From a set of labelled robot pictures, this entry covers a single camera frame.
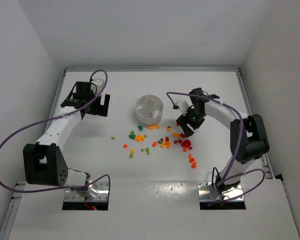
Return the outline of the red round lego piece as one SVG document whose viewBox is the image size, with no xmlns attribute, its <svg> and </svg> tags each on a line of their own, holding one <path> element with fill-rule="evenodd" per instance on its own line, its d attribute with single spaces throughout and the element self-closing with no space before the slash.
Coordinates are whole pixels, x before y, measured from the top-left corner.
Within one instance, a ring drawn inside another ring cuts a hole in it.
<svg viewBox="0 0 300 240">
<path fill-rule="evenodd" d="M 189 148 L 189 147 L 191 147 L 191 145 L 192 145 L 192 143 L 191 143 L 191 141 L 188 140 L 188 139 L 184 140 L 184 141 L 181 143 L 181 146 L 182 146 L 183 148 Z"/>
</svg>

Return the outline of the orange arch lego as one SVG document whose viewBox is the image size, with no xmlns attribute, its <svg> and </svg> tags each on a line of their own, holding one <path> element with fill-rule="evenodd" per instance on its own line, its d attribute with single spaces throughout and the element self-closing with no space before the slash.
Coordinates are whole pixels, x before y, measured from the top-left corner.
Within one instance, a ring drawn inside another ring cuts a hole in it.
<svg viewBox="0 0 300 240">
<path fill-rule="evenodd" d="M 173 135 L 175 138 L 179 138 L 179 137 L 180 137 L 180 134 L 177 133 L 177 132 L 173 132 L 172 135 Z"/>
</svg>

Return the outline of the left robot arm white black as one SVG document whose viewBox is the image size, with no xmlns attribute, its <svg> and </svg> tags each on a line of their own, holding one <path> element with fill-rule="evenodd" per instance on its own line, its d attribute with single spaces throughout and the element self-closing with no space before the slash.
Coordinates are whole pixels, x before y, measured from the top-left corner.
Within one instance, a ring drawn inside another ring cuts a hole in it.
<svg viewBox="0 0 300 240">
<path fill-rule="evenodd" d="M 97 96 L 104 80 L 77 81 L 61 103 L 58 119 L 33 144 L 23 148 L 25 179 L 28 184 L 71 189 L 77 195 L 90 199 L 96 193 L 91 175 L 71 169 L 63 156 L 63 148 L 76 125 L 85 115 L 106 117 L 110 95 Z"/>
</svg>

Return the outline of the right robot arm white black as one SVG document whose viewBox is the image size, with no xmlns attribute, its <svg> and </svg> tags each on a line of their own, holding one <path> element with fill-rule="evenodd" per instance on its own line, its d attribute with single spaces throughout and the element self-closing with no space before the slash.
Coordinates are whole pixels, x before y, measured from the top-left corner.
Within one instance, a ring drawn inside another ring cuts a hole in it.
<svg viewBox="0 0 300 240">
<path fill-rule="evenodd" d="M 212 189 L 218 194 L 236 188 L 249 166 L 270 150 L 263 118 L 259 114 L 241 113 L 221 101 L 215 94 L 206 94 L 201 88 L 188 93 L 191 104 L 178 100 L 173 103 L 181 115 L 176 122 L 185 137 L 194 134 L 206 117 L 211 117 L 230 132 L 231 156 L 222 171 L 213 170 Z"/>
</svg>

